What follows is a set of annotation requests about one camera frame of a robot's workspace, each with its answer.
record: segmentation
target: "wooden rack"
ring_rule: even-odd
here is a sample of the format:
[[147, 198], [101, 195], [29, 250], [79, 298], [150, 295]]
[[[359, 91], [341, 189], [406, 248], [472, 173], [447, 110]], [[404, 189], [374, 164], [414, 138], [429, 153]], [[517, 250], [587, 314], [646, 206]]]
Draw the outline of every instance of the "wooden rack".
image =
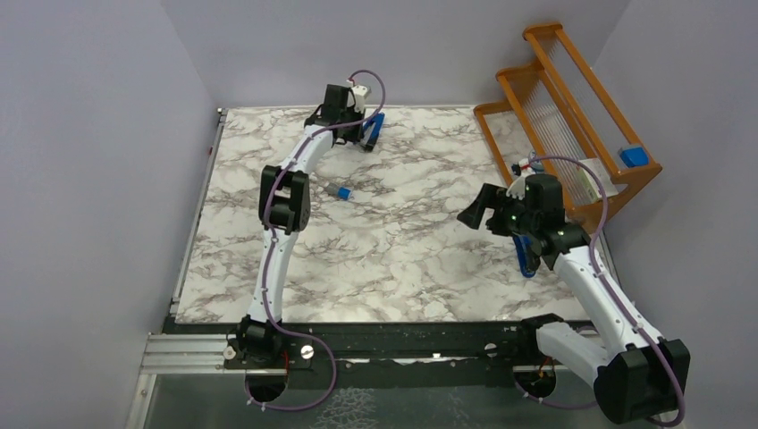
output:
[[[609, 198], [609, 219], [653, 177], [661, 172], [650, 152], [608, 95], [571, 39], [558, 22], [528, 27], [524, 39], [536, 58], [526, 65], [502, 69], [496, 78], [505, 99], [474, 109], [476, 119], [493, 152], [503, 179], [512, 182], [486, 115], [513, 111], [538, 156], [563, 155], [599, 158], [617, 185], [619, 194]], [[640, 145], [648, 164], [627, 168], [606, 144]], [[567, 215], [592, 232], [600, 221], [602, 202], [590, 201], [578, 182], [577, 169], [561, 161], [546, 161], [545, 171], [559, 177], [564, 188]]]

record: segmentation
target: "ribbed plastic panel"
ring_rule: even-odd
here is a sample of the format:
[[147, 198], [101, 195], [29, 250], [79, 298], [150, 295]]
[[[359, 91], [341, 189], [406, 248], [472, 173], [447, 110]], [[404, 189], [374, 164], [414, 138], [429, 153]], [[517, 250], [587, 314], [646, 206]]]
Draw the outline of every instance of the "ribbed plastic panel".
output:
[[553, 65], [558, 70], [558, 74], [566, 82], [568, 90], [571, 91], [571, 95], [574, 96], [582, 112], [584, 112], [592, 124], [602, 144], [613, 157], [616, 166], [619, 169], [626, 169], [627, 167], [619, 157], [619, 149], [627, 146], [629, 143], [613, 121], [613, 118], [611, 118], [608, 110], [602, 105], [600, 98], [594, 93], [587, 79], [585, 79], [582, 72], [571, 59], [569, 52], [558, 41], [552, 45], [552, 49], [549, 52], [546, 50], [549, 45], [548, 42], [541, 40], [540, 45], [550, 56]]
[[[569, 125], [563, 119], [558, 107], [547, 92], [547, 88], [541, 81], [537, 83], [535, 90], [532, 91], [523, 107], [548, 155], [567, 156], [575, 159], [586, 159], [588, 157], [579, 146]], [[581, 184], [579, 172], [573, 164], [563, 161], [552, 161], [552, 164], [555, 166], [560, 182], [567, 188], [575, 206], [593, 203], [587, 196]]]

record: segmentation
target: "gray wall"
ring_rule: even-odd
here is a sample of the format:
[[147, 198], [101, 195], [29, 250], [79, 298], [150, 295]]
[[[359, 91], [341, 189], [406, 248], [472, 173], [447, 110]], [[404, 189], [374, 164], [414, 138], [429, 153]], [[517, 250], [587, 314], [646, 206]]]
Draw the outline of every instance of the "gray wall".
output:
[[530, 59], [524, 27], [562, 21], [592, 63], [628, 0], [163, 0], [224, 106], [312, 105], [359, 68], [392, 104], [502, 98], [494, 74]]
[[607, 232], [628, 293], [692, 352], [690, 429], [758, 427], [755, 16], [633, 0], [595, 65], [663, 165]]
[[215, 105], [156, 0], [0, 13], [0, 426], [122, 427]]

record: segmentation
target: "marble pattern surface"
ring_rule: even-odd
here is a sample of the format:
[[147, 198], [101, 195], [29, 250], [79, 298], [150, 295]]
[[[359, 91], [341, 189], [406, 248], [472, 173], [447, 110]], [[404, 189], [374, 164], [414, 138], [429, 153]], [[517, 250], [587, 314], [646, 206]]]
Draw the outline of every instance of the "marble pattern surface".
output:
[[[236, 323], [263, 254], [259, 178], [302, 137], [309, 108], [232, 109], [227, 116], [177, 314]], [[284, 290], [288, 322], [586, 319], [568, 287], [518, 270], [510, 241], [455, 216], [482, 183], [502, 185], [471, 107], [389, 107], [376, 150], [335, 146], [311, 174], [312, 215]], [[488, 118], [508, 161], [530, 146], [512, 114]], [[327, 183], [353, 189], [349, 201]]]

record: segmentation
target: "purple cable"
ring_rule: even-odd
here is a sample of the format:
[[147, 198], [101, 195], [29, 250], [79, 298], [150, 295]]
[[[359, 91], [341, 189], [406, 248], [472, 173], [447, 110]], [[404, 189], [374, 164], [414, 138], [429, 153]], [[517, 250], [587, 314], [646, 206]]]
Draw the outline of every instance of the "purple cable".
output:
[[309, 340], [317, 342], [321, 347], [326, 350], [326, 354], [329, 355], [329, 360], [332, 362], [332, 381], [329, 383], [329, 387], [326, 389], [324, 394], [317, 400], [314, 400], [313, 402], [306, 404], [306, 405], [300, 405], [296, 407], [285, 407], [281, 405], [266, 405], [264, 402], [258, 402], [257, 400], [253, 399], [253, 396], [250, 394], [248, 390], [248, 386], [245, 384], [245, 393], [248, 395], [248, 401], [249, 403], [253, 403], [256, 405], [261, 406], [262, 409], [270, 408], [275, 409], [277, 411], [303, 411], [306, 409], [311, 409], [318, 404], [324, 402], [327, 398], [329, 398], [329, 395], [332, 394], [332, 391], [334, 390], [334, 385], [337, 383], [337, 360], [334, 358], [334, 353], [332, 352], [332, 349], [329, 348], [326, 343], [321, 340], [320, 338], [314, 336], [314, 335], [308, 335], [306, 333], [300, 333], [300, 332], [293, 332], [289, 331], [287, 329], [282, 328], [275, 320], [274, 315], [271, 314], [271, 308], [268, 306], [268, 297], [266, 296], [266, 293], [268, 292], [268, 288], [265, 286], [265, 281], [268, 278], [268, 267], [271, 264], [271, 257], [274, 254], [274, 248], [276, 247], [276, 241], [278, 240], [276, 238], [276, 228], [274, 228], [273, 225], [271, 225], [270, 219], [271, 219], [271, 205], [274, 202], [274, 193], [279, 188], [279, 184], [282, 183], [282, 179], [284, 178], [284, 175], [287, 174], [287, 172], [292, 168], [292, 166], [297, 163], [298, 157], [303, 153], [303, 150], [305, 150], [306, 146], [310, 144], [310, 142], [313, 140], [313, 137], [317, 136], [318, 134], [321, 134], [322, 132], [326, 132], [329, 130], [336, 130], [338, 128], [345, 128], [345, 127], [352, 127], [355, 125], [360, 125], [363, 122], [368, 122], [374, 119], [374, 117], [379, 114], [379, 112], [382, 110], [382, 107], [384, 107], [384, 99], [385, 99], [385, 89], [384, 89], [384, 82], [382, 81], [382, 78], [379, 77], [378, 74], [374, 73], [370, 70], [358, 70], [353, 72], [353, 74], [350, 75], [350, 79], [352, 80], [356, 75], [366, 73], [374, 76], [376, 81], [379, 82], [379, 86], [382, 87], [382, 101], [379, 103], [379, 106], [376, 107], [376, 110], [369, 115], [367, 118], [364, 118], [360, 121], [354, 121], [354, 122], [347, 122], [347, 123], [338, 123], [334, 125], [330, 125], [328, 127], [324, 127], [322, 129], [317, 130], [310, 136], [306, 138], [306, 140], [303, 142], [302, 145], [300, 145], [300, 149], [295, 153], [295, 156], [292, 158], [292, 160], [285, 166], [282, 171], [279, 173], [279, 175], [276, 176], [276, 179], [274, 180], [274, 185], [271, 187], [271, 192], [268, 194], [268, 198], [266, 199], [265, 206], [264, 206], [264, 214], [263, 214], [263, 223], [266, 227], [268, 227], [271, 230], [271, 246], [268, 248], [268, 253], [265, 255], [265, 262], [263, 264], [263, 279], [261, 280], [261, 295], [263, 298], [263, 307], [265, 309], [265, 315], [268, 317], [269, 322], [271, 322], [271, 325], [276, 329], [277, 331], [281, 332], [284, 335], [288, 335], [291, 337], [300, 337], [300, 338], [307, 338]]
[[605, 226], [605, 222], [607, 221], [607, 218], [608, 218], [608, 196], [605, 193], [605, 189], [602, 187], [600, 178], [597, 177], [597, 174], [595, 174], [592, 171], [592, 169], [580, 163], [576, 159], [569, 158], [567, 156], [553, 156], [553, 155], [538, 156], [538, 157], [532, 158], [531, 161], [543, 161], [543, 160], [550, 160], [550, 159], [558, 160], [558, 161], [567, 161], [569, 163], [579, 166], [580, 168], [588, 172], [590, 177], [593, 178], [594, 182], [597, 183], [597, 188], [600, 190], [600, 195], [602, 197], [602, 214], [600, 216], [600, 222], [597, 225], [597, 230], [595, 230], [595, 233], [590, 239], [590, 261], [592, 262], [593, 269], [595, 273], [597, 274], [597, 277], [600, 279], [602, 286], [611, 296], [611, 299], [613, 300], [614, 304], [616, 304], [616, 307], [618, 307], [619, 310], [621, 310], [621, 313], [623, 313], [624, 317], [626, 317], [626, 319], [632, 324], [632, 326], [635, 326], [635, 328], [637, 329], [639, 334], [644, 338], [644, 340], [647, 341], [648, 344], [650, 344], [651, 349], [653, 349], [653, 353], [655, 353], [655, 356], [661, 361], [661, 365], [663, 365], [663, 369], [666, 371], [666, 375], [669, 377], [671, 384], [674, 386], [674, 392], [677, 395], [677, 406], [678, 406], [677, 417], [671, 420], [670, 422], [662, 422], [659, 420], [655, 420], [652, 417], [648, 417], [646, 420], [654, 425], [658, 425], [662, 427], [677, 426], [680, 423], [682, 423], [682, 421], [685, 419], [685, 396], [684, 396], [684, 392], [682, 391], [682, 387], [679, 385], [679, 380], [677, 379], [677, 376], [674, 374], [674, 370], [673, 368], [671, 368], [671, 364], [669, 364], [669, 361], [666, 360], [666, 357], [663, 356], [663, 352], [661, 351], [661, 348], [658, 347], [658, 344], [655, 342], [655, 340], [651, 338], [651, 336], [644, 330], [643, 327], [637, 327], [638, 325], [637, 325], [637, 321], [634, 315], [632, 315], [629, 309], [621, 301], [619, 294], [617, 294], [616, 291], [613, 290], [613, 288], [611, 287], [611, 284], [608, 282], [608, 279], [605, 278], [605, 274], [601, 272], [600, 264], [598, 264], [597, 257], [594, 254], [595, 247], [597, 246], [597, 240], [600, 237], [600, 232], [602, 231], [602, 228]]

